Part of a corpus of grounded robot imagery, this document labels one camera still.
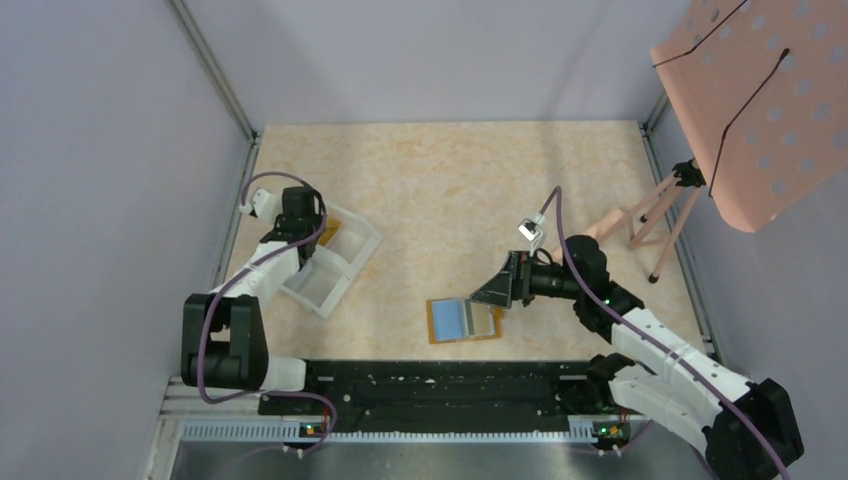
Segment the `beige card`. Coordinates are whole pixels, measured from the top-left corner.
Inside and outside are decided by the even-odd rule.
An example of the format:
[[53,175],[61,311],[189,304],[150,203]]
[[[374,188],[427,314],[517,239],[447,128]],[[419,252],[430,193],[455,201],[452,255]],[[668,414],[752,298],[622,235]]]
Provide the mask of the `beige card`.
[[496,333],[495,315],[491,307],[465,301],[465,328],[468,337],[488,337]]

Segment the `tan leather card holder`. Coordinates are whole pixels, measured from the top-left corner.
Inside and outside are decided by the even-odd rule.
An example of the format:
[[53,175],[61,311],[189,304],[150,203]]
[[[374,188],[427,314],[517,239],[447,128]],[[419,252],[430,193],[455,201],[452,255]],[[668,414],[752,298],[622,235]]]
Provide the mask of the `tan leather card holder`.
[[426,302],[428,341],[432,345],[498,339],[502,335],[502,308],[491,307],[496,333],[488,337],[468,337],[465,328],[465,298],[430,299]]

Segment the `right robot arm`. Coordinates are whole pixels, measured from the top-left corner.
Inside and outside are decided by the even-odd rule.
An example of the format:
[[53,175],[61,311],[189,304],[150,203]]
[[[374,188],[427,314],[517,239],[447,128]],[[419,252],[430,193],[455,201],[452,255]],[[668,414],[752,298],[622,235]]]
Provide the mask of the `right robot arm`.
[[674,333],[613,281],[598,242],[567,238],[563,259],[543,264],[511,251],[473,301],[508,309],[538,297],[572,301],[579,322],[614,348],[587,373],[586,397],[600,412],[640,413],[684,440],[719,479],[787,479],[804,454],[788,391],[727,368]]

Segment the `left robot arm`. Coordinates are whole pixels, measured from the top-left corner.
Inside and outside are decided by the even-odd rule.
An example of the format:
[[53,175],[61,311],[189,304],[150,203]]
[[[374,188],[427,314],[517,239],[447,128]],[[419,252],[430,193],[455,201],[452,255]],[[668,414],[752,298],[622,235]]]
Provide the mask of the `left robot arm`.
[[292,410],[308,413],[319,404],[321,388],[306,377],[304,360],[269,352],[262,308],[308,265],[326,226],[326,207],[313,187],[295,186],[251,210],[273,220],[254,254],[224,284],[184,303],[181,379],[200,390],[282,391]]

